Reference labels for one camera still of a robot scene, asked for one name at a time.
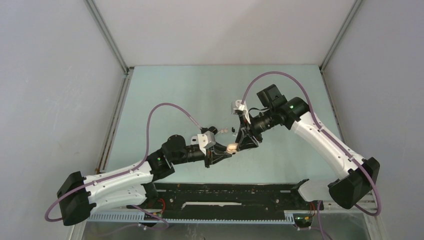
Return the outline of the beige earbud charging case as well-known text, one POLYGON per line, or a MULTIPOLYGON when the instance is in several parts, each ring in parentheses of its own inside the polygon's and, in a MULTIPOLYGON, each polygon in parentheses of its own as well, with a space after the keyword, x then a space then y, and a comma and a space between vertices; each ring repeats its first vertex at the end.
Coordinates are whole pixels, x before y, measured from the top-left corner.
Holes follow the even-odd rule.
POLYGON ((238 152, 238 147, 238 143, 230 143, 226 147, 226 152, 233 155, 238 152))

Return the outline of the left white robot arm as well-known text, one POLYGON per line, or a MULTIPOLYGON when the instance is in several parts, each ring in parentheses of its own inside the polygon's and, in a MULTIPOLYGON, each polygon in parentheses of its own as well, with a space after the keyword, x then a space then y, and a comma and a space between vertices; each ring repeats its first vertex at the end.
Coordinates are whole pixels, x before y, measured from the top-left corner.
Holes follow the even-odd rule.
POLYGON ((208 168, 237 152, 236 143, 221 145, 208 132, 199 138, 187 145, 184 137, 172 135, 143 163, 96 175, 71 173, 57 192, 63 225, 76 225, 95 212, 117 207, 153 208, 158 202, 153 182, 173 174, 174 165, 203 161, 208 168))

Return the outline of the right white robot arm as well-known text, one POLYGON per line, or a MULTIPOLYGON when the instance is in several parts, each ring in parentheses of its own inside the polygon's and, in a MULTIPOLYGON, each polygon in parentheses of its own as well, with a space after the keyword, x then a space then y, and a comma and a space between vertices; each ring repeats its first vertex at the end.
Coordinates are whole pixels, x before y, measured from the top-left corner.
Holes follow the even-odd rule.
POLYGON ((334 180, 302 180, 290 196, 291 204, 304 209, 312 201, 332 199, 344 209, 357 206, 377 182, 380 163, 373 157, 365 159, 347 147, 322 124, 302 98, 287 100, 274 84, 256 95, 265 108, 256 116, 249 113, 242 100, 232 102, 231 111, 239 117, 240 127, 227 152, 234 154, 257 148, 263 141, 263 132, 278 125, 284 126, 309 143, 336 176, 334 180))

